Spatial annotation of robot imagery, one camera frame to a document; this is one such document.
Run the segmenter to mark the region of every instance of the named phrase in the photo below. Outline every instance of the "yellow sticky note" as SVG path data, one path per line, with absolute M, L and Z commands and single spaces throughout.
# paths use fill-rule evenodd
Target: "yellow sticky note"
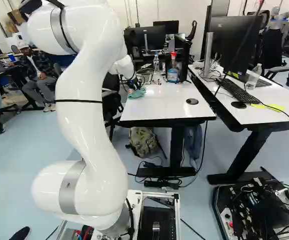
M 265 109 L 266 106 L 265 105 L 258 105 L 258 104 L 251 104 L 252 107 L 258 108 L 258 109 Z
M 276 112 L 281 112 L 285 110 L 284 106 L 279 106 L 277 104 L 268 104 L 268 107 L 262 104 L 251 104 L 252 107 L 258 108 L 258 109 L 265 109 L 265 108 L 269 108 L 271 110 L 274 110 Z
M 284 106 L 279 106 L 277 104 L 268 104 L 269 108 L 276 111 L 276 112 L 280 112 L 280 111 L 285 111 L 285 107 Z

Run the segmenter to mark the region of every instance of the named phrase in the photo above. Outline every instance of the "plastic bottle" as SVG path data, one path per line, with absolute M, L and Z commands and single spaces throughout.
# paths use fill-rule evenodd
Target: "plastic bottle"
M 167 80 L 170 83 L 177 83 L 179 81 L 178 73 L 179 70 L 177 69 L 177 62 L 176 62 L 176 52 L 171 52 L 171 63 L 168 69 Z
M 248 89 L 255 89 L 261 73 L 262 73 L 261 63 L 258 63 L 257 66 L 255 66 L 254 69 L 252 69 L 252 71 L 250 72 L 248 81 L 245 84 L 245 86 Z

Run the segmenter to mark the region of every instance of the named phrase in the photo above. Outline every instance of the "bag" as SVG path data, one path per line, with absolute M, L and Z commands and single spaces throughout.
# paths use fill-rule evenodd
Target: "bag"
M 129 142 L 125 147 L 131 148 L 134 155 L 140 158 L 144 158 L 158 147 L 156 135 L 147 127 L 130 128 Z

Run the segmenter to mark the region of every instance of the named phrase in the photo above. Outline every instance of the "cap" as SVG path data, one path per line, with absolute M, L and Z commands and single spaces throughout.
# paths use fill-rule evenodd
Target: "cap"
M 26 44 L 24 41 L 19 41 L 17 44 L 17 47 L 19 50 L 25 49 L 25 48 L 30 48 L 28 44 Z

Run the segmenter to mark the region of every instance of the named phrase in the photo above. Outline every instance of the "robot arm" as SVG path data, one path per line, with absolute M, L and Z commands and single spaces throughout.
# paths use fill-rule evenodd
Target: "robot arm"
M 60 9 L 43 2 L 28 20 L 28 34 L 50 54 L 78 52 L 57 81 L 56 112 L 63 135 L 83 161 L 46 167 L 35 178 L 31 193 L 41 209 L 118 237 L 129 226 L 129 218 L 122 217 L 129 216 L 128 179 L 104 126 L 102 84 L 110 69 L 126 79 L 137 78 L 119 19 L 108 4 L 104 0 L 62 3 L 65 7 Z

